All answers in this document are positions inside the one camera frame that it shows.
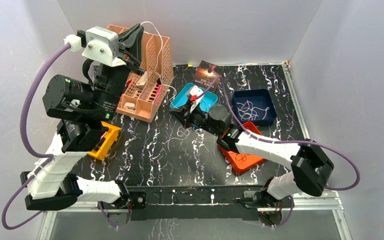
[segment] black arm joint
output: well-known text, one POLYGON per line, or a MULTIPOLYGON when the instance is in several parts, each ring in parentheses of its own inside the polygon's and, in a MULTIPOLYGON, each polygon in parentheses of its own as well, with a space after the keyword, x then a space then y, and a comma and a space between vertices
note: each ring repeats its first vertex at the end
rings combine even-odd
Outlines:
POLYGON ((129 51, 127 50, 123 50, 123 53, 126 54, 128 56, 128 59, 127 60, 124 60, 125 62, 126 61, 131 61, 133 65, 135 66, 140 66, 141 65, 141 61, 139 61, 133 54, 131 54, 129 51))
POLYGON ((290 157, 296 186, 306 194, 319 197, 335 166, 319 146, 311 144, 300 146, 298 153, 290 157))
POLYGON ((267 192, 268 186, 272 180, 273 180, 273 177, 267 180, 267 182, 265 183, 261 191, 255 191, 255 190, 244 191, 243 196, 239 200, 239 202, 245 208, 249 208, 249 209, 260 208, 260 207, 262 208, 275 207, 280 200, 277 200, 267 192))
POLYGON ((217 144, 220 145, 226 151, 232 151, 234 153, 240 153, 236 147, 236 143, 239 142, 239 135, 241 135, 242 129, 238 126, 230 124, 227 131, 223 136, 218 135, 217 144))
POLYGON ((81 68, 81 71, 83 73, 83 76, 88 80, 89 84, 91 86, 94 85, 94 82, 92 81, 91 79, 91 76, 89 76, 89 69, 91 68, 91 65, 94 61, 92 59, 86 59, 84 62, 83 62, 83 66, 81 68))
MULTIPOLYGON (((28 174, 28 171, 21 173, 22 184, 26 182, 28 174)), ((77 202, 77 197, 83 194, 83 191, 79 189, 77 179, 76 175, 68 174, 53 197, 33 199, 32 195, 27 195, 24 199, 27 210, 58 211, 70 207, 77 202)))
POLYGON ((120 189, 120 198, 115 200, 112 204, 114 204, 115 208, 120 209, 127 206, 130 201, 130 193, 127 189, 126 184, 122 180, 115 180, 115 183, 118 185, 120 189))
POLYGON ((144 27, 138 23, 129 30, 120 33, 118 35, 118 42, 120 43, 121 49, 131 48, 136 43, 138 35, 143 32, 144 27))
POLYGON ((142 69, 142 68, 140 68, 140 67, 137 67, 136 65, 135 65, 135 63, 133 62, 133 61, 131 61, 130 59, 128 59, 128 60, 125 60, 125 63, 126 63, 126 67, 130 70, 130 71, 132 71, 133 73, 135 73, 135 74, 137 74, 137 75, 139 75, 139 76, 142 76, 144 73, 145 73, 145 70, 144 69, 142 69))

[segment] white cable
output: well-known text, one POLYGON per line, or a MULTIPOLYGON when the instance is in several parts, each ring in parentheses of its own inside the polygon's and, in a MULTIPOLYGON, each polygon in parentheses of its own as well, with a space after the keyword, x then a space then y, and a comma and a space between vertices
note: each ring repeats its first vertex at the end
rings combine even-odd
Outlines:
MULTIPOLYGON (((161 40, 161 47, 159 48, 159 52, 156 55, 156 69, 158 69, 158 58, 160 57, 161 51, 163 50, 163 37, 161 36, 160 32, 158 31, 158 29, 155 27, 155 25, 152 22, 144 21, 140 25, 142 26, 143 24, 151 24, 153 26, 153 28, 155 29, 156 33, 158 34, 159 39, 161 40)), ((161 81, 161 84, 163 86, 172 87, 170 85, 166 85, 163 83, 163 79, 161 78, 161 75, 157 71, 155 71, 155 73, 159 76, 159 80, 161 81)))
POLYGON ((255 121, 257 117, 259 117, 258 112, 255 109, 265 112, 265 115, 262 118, 264 120, 267 116, 267 111, 270 109, 270 107, 266 107, 265 109, 256 107, 248 100, 245 103, 238 102, 237 104, 241 105, 241 108, 238 108, 238 113, 243 121, 255 121))
POLYGON ((166 85, 166 86, 168 86, 169 88, 172 88, 174 90, 174 96, 177 95, 177 90, 176 90, 176 88, 174 86, 171 86, 171 85, 166 85))

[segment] gray floor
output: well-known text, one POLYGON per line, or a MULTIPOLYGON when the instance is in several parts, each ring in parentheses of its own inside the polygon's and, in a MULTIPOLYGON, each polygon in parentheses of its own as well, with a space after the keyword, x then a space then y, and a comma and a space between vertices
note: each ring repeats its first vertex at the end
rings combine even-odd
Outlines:
POLYGON ((157 219, 130 221, 126 215, 111 218, 120 228, 109 224, 100 212, 58 212, 52 240, 340 240, 331 210, 296 210, 284 226, 272 230, 259 222, 241 219, 157 219))

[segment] orange plastic basket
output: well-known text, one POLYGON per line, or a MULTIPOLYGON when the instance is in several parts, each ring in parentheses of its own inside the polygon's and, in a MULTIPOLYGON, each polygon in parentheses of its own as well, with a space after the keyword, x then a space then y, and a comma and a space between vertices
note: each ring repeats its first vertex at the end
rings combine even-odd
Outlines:
MULTIPOLYGON (((107 29, 117 34, 128 30, 128 28, 115 25, 109 25, 107 29)), ((141 77, 130 73, 127 82, 131 82, 123 95, 121 95, 116 110, 117 113, 148 123, 153 121, 158 108, 167 94, 168 86, 172 84, 175 77, 169 37, 162 36, 162 51, 159 54, 157 65, 157 55, 160 48, 161 39, 159 35, 143 33, 142 63, 140 64, 140 68, 146 70, 146 75, 144 74, 142 77, 147 78, 147 81, 143 89, 139 89, 136 84, 141 77), (157 80, 159 77, 156 73, 161 75, 161 82, 164 85, 158 85, 157 80), (126 103, 134 104, 135 109, 125 109, 123 106, 126 103)))
MULTIPOLYGON (((254 123, 247 121, 243 124, 243 126, 249 131, 261 135, 260 131, 254 125, 254 123)), ((258 164, 262 164, 266 161, 266 159, 260 156, 226 151, 220 145, 218 145, 218 147, 220 148, 221 152, 226 157, 226 159, 229 161, 233 171, 237 174, 243 174, 249 169, 252 169, 258 164)))

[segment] white wall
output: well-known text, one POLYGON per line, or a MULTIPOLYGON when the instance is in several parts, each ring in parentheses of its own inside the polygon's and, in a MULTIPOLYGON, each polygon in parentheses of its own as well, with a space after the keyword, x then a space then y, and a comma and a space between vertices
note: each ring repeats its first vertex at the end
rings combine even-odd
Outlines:
MULTIPOLYGON (((24 149, 20 138, 24 98, 41 63, 64 44, 62 39, 72 32, 56 0, 0 0, 0 240, 32 240, 38 236, 42 217, 9 231, 1 225, 1 213, 21 184, 20 173, 31 171, 36 161, 24 149)), ((29 139, 37 151, 44 152, 48 148, 58 122, 46 116, 42 104, 47 81, 56 73, 80 77, 81 59, 79 54, 67 52, 39 87, 27 127, 29 139)), ((7 219, 11 226, 34 213, 26 210, 26 195, 24 190, 9 209, 7 219)))
MULTIPOLYGON (((340 193, 355 240, 384 239, 384 1, 324 0, 291 62, 309 133, 347 153, 360 185, 340 193)), ((354 181, 334 158, 336 186, 354 181)))
POLYGON ((73 29, 151 21, 171 38, 174 63, 240 64, 290 60, 321 0, 58 2, 73 29))

